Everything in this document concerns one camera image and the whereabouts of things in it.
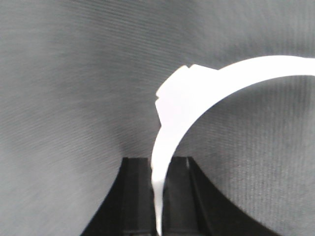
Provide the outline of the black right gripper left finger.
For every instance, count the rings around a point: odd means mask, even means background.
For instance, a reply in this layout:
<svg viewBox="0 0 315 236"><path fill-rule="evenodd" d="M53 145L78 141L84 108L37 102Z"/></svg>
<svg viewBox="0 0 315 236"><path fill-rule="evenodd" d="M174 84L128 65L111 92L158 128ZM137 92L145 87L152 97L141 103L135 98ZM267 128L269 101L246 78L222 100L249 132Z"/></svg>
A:
<svg viewBox="0 0 315 236"><path fill-rule="evenodd" d="M83 236L155 236L156 219L147 158L124 157L106 198Z"/></svg>

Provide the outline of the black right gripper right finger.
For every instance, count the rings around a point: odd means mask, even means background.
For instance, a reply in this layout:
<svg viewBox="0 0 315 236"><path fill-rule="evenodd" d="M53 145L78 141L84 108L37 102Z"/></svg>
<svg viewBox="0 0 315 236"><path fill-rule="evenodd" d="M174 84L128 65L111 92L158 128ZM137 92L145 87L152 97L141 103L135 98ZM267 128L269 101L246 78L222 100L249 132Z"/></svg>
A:
<svg viewBox="0 0 315 236"><path fill-rule="evenodd" d="M275 236L235 206L191 157L173 157L163 193L165 236Z"/></svg>

